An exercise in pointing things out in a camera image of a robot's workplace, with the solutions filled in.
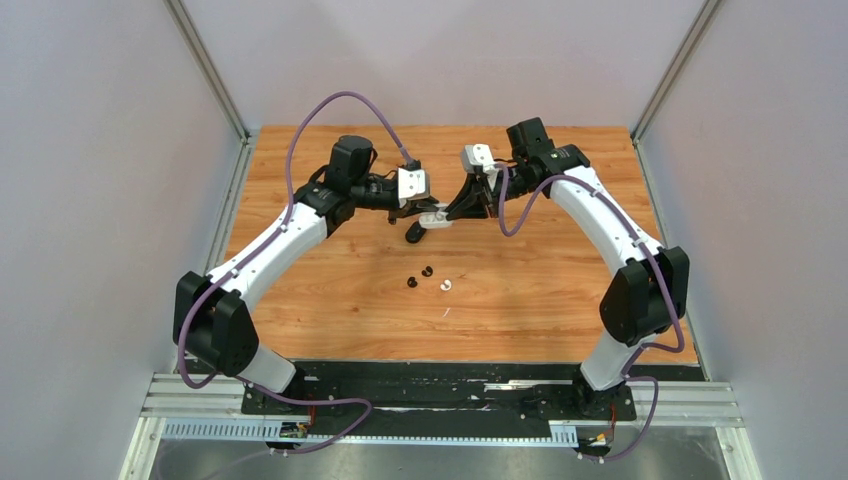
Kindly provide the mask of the white earbud charging case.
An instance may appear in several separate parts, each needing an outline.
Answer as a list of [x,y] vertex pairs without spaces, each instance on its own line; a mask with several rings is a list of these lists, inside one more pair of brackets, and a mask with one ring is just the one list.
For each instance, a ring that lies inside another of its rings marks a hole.
[[448,212],[445,209],[439,209],[420,214],[417,223],[425,230],[436,230],[449,228],[454,221],[448,219]]

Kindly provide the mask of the black earbud charging case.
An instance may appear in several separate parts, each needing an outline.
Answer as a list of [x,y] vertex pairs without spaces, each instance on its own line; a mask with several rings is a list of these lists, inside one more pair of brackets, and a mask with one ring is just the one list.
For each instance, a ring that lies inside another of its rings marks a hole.
[[413,223],[405,233],[405,240],[409,244],[419,243],[426,235],[427,229],[420,223]]

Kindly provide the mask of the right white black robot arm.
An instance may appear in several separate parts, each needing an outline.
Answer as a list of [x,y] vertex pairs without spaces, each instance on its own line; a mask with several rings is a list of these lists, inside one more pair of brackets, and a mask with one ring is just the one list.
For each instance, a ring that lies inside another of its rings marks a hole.
[[545,197],[562,208],[598,250],[612,279],[599,314],[603,332],[580,365],[571,403],[584,417],[596,417],[611,403],[610,390],[628,377],[635,360],[659,348],[657,337],[674,330],[685,347],[680,325],[686,312],[690,259],[681,247],[666,247],[642,229],[603,186],[588,157],[574,144],[558,146],[538,117],[506,130],[507,161],[497,160],[484,144],[461,153],[467,173],[457,196],[444,210],[448,221],[495,218],[507,236],[517,234],[529,212],[506,225],[506,203],[522,196],[534,205]]

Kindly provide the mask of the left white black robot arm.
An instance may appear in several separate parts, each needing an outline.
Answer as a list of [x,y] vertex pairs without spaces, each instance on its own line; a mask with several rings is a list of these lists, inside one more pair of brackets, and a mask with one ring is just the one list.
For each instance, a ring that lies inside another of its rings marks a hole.
[[357,209],[382,210],[391,222],[435,210],[430,179],[419,161],[379,175],[372,142],[345,135],[329,161],[293,194],[292,202],[237,255],[206,274],[183,275],[176,286],[173,341],[214,373],[268,390],[283,413],[298,411],[306,386],[294,363],[260,342],[251,314],[293,263],[327,240]]

